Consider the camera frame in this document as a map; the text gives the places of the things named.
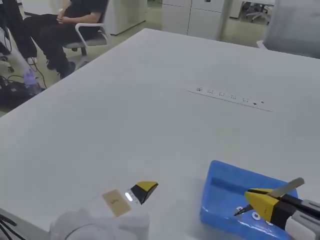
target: outlet strip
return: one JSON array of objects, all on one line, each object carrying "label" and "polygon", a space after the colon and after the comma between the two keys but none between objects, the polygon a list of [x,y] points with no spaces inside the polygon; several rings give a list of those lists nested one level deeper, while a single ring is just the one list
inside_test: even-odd
[{"label": "outlet strip", "polygon": [[217,90],[213,87],[210,88],[210,87],[204,87],[204,86],[192,86],[188,88],[188,91],[194,94],[199,94],[199,95],[211,97],[214,99],[220,99],[220,100],[248,106],[255,109],[272,112],[272,110],[265,103],[265,101],[257,101],[247,97],[236,96],[234,94],[227,93],[225,91]]}]

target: label sticker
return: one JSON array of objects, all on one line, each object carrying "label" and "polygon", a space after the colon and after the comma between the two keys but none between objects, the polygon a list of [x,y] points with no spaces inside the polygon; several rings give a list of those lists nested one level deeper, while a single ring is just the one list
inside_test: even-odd
[{"label": "label sticker", "polygon": [[126,214],[131,210],[129,204],[116,189],[103,194],[102,197],[116,217]]}]

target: white drawer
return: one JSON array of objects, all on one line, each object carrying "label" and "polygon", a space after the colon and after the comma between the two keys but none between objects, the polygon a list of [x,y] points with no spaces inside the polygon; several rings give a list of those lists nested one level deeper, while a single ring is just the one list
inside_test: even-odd
[{"label": "white drawer", "polygon": [[175,34],[187,34],[190,8],[162,5],[162,30]]},{"label": "white drawer", "polygon": [[220,12],[192,8],[187,34],[203,39],[216,40],[220,17]]},{"label": "white drawer", "polygon": [[192,0],[193,9],[202,9],[221,13],[223,6],[224,0]]},{"label": "white drawer", "polygon": [[162,4],[179,7],[188,7],[191,5],[191,0],[162,0]]}]

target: office chair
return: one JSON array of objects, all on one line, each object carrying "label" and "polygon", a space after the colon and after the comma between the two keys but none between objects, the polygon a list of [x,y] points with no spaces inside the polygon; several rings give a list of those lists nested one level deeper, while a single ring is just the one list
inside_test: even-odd
[{"label": "office chair", "polygon": [[261,49],[320,59],[320,2],[276,0]]},{"label": "office chair", "polygon": [[270,15],[268,15],[268,10],[266,9],[266,7],[273,7],[273,5],[252,3],[249,9],[246,11],[245,18],[247,19],[249,16],[253,16],[253,18],[251,19],[252,23],[257,18],[262,18],[262,19],[266,19],[267,23],[269,24]]},{"label": "office chair", "polygon": [[[75,25],[75,30],[78,33],[81,41],[72,42],[63,46],[64,48],[71,49],[74,52],[76,52],[78,49],[81,49],[82,57],[81,57],[81,60],[76,63],[76,67],[75,67],[76,70],[88,64],[91,61],[90,57],[87,54],[88,47],[105,46],[105,45],[109,45],[112,42],[112,37],[106,29],[106,15],[107,15],[109,2],[110,1],[107,0],[106,8],[105,8],[104,14],[102,15],[101,23],[77,23]],[[100,30],[98,31],[98,35],[93,39],[85,40],[80,33],[80,28],[92,28],[92,27],[100,27]]]},{"label": "office chair", "polygon": [[11,66],[11,64],[8,62],[8,57],[3,55],[1,52],[0,52],[0,66],[4,66],[8,68],[9,73],[13,73],[15,71],[14,68]]}]

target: blue plastic box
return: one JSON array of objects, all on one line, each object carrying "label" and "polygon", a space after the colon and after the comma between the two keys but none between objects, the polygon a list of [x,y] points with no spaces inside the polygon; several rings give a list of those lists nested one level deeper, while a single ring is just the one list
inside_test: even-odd
[{"label": "blue plastic box", "polygon": [[[221,161],[212,161],[205,181],[200,219],[213,228],[232,233],[247,240],[289,240],[282,229],[255,220],[254,210],[234,216],[237,207],[248,204],[244,193],[249,188],[275,189],[286,182],[244,170]],[[297,190],[289,193],[298,197]]]}]

